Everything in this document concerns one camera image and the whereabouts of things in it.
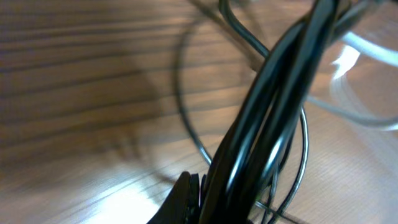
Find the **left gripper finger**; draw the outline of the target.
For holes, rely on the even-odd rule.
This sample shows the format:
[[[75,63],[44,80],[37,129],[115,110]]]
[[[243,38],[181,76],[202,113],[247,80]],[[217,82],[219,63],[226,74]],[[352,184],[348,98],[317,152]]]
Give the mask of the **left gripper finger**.
[[[198,214],[199,175],[185,171],[147,224],[196,224]]]

